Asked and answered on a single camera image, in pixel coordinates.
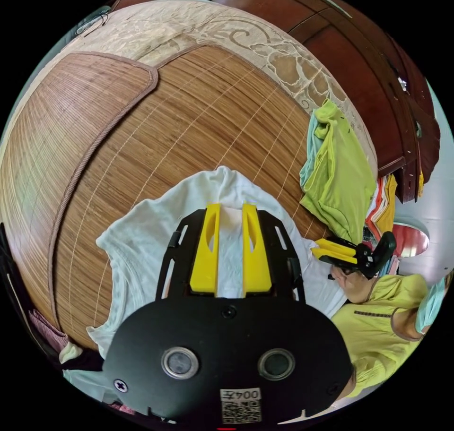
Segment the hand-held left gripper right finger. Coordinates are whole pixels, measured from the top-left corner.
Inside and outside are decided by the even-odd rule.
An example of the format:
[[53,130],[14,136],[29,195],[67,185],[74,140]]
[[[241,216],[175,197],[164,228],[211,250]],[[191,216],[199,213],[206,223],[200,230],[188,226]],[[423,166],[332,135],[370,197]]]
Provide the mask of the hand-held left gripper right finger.
[[243,204],[242,229],[243,293],[269,293],[272,281],[256,205]]

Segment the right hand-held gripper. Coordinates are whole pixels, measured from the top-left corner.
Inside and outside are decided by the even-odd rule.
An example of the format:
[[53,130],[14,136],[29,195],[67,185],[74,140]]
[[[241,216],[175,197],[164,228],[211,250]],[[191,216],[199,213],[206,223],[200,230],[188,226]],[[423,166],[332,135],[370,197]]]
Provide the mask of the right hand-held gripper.
[[311,248],[312,254],[322,262],[339,267],[347,275],[358,271],[370,280],[380,269],[372,250],[363,243],[355,245],[340,237],[322,238],[315,243],[317,247]]

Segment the person's right hand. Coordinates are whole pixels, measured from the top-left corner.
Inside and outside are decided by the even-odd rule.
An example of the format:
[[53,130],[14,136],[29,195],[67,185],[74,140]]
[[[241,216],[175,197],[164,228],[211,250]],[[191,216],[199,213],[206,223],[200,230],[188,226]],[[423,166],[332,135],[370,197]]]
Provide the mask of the person's right hand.
[[372,279],[367,279],[358,271],[347,275],[342,269],[335,266],[331,267],[330,274],[344,291],[349,302],[361,304],[368,300],[373,286]]

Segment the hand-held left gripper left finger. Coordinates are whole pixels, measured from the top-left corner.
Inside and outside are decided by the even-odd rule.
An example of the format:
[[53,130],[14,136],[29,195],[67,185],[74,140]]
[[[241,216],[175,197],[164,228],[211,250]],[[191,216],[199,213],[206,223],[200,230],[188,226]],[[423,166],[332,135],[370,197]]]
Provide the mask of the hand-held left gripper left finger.
[[218,290],[220,210],[219,203],[208,204],[204,210],[189,282],[193,293],[217,293]]

